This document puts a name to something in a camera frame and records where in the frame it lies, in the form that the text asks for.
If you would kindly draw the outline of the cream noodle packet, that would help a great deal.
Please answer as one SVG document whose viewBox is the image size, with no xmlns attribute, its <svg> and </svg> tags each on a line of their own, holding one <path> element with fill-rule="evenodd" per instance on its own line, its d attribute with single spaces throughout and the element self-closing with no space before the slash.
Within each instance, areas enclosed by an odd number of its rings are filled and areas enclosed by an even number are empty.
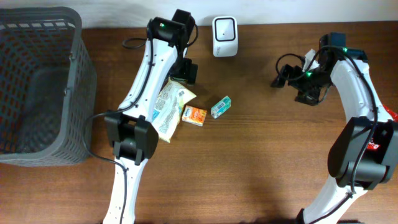
<svg viewBox="0 0 398 224">
<path fill-rule="evenodd" d="M 168 80 L 157 97 L 152 117 L 152 125 L 159 139 L 170 143 L 184 106 L 196 97 L 196 94 L 179 82 Z"/>
</svg>

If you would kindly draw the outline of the orange tissue pack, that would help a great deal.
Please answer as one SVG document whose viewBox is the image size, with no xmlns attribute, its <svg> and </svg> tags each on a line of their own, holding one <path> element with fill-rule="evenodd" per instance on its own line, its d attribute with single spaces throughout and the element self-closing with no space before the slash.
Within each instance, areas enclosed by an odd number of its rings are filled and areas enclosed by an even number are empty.
<svg viewBox="0 0 398 224">
<path fill-rule="evenodd" d="M 182 113 L 182 121 L 203 126 L 206 118 L 207 110 L 199 109 L 193 106 L 186 106 Z"/>
</svg>

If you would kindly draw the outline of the teal tissue pack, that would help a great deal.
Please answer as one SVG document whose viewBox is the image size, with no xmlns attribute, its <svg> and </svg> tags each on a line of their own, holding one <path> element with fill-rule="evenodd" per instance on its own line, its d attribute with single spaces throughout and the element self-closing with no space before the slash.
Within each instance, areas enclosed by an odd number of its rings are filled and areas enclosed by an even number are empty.
<svg viewBox="0 0 398 224">
<path fill-rule="evenodd" d="M 231 98 L 225 96 L 211 108 L 211 116 L 216 119 L 231 107 Z"/>
</svg>

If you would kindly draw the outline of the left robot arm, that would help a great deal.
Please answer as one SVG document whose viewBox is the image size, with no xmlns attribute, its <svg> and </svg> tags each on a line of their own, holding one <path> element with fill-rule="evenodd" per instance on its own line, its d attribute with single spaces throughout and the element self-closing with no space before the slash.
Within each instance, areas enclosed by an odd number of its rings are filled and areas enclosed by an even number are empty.
<svg viewBox="0 0 398 224">
<path fill-rule="evenodd" d="M 152 125 L 156 99 L 169 78 L 194 84 L 198 66 L 186 58 L 197 33 L 190 12 L 178 9 L 173 18 L 155 17 L 147 25 L 142 63 L 118 110 L 104 117 L 113 148 L 115 175 L 104 223 L 134 223 L 141 175 L 153 156 L 159 135 Z"/>
</svg>

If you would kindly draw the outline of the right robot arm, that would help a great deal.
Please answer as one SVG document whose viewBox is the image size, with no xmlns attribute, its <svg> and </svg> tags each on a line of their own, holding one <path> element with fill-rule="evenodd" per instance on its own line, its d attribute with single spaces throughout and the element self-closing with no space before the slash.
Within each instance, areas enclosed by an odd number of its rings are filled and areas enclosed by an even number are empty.
<svg viewBox="0 0 398 224">
<path fill-rule="evenodd" d="M 338 90 L 346 126 L 328 153 L 328 178 L 317 198 L 299 211 L 296 223 L 338 223 L 361 196 L 388 182 L 397 166 L 397 114 L 384 106 L 369 74 L 365 51 L 346 46 L 344 33 L 331 32 L 319 49 L 301 56 L 299 66 L 276 67 L 273 88 L 285 85 L 310 106 Z"/>
</svg>

